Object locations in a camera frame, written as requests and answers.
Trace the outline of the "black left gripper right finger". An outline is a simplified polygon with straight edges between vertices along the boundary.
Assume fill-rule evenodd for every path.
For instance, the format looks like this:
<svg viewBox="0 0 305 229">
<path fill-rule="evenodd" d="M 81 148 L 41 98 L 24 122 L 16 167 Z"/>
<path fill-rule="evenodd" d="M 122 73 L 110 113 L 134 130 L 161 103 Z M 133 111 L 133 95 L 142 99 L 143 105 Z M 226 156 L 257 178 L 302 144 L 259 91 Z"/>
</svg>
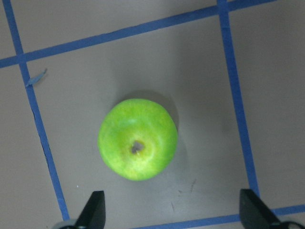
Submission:
<svg viewBox="0 0 305 229">
<path fill-rule="evenodd" d="M 239 217 L 245 229 L 279 229 L 281 221 L 251 189 L 241 189 Z"/>
</svg>

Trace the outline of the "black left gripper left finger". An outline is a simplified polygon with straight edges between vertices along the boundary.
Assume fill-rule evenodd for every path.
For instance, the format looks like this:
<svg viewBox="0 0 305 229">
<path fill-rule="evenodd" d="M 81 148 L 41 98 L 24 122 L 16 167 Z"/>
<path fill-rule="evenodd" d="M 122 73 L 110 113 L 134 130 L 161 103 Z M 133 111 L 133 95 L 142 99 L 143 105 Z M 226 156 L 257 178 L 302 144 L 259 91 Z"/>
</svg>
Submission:
<svg viewBox="0 0 305 229">
<path fill-rule="evenodd" d="M 76 220 L 76 229 L 103 229 L 105 226 L 104 191 L 92 192 L 84 209 Z"/>
</svg>

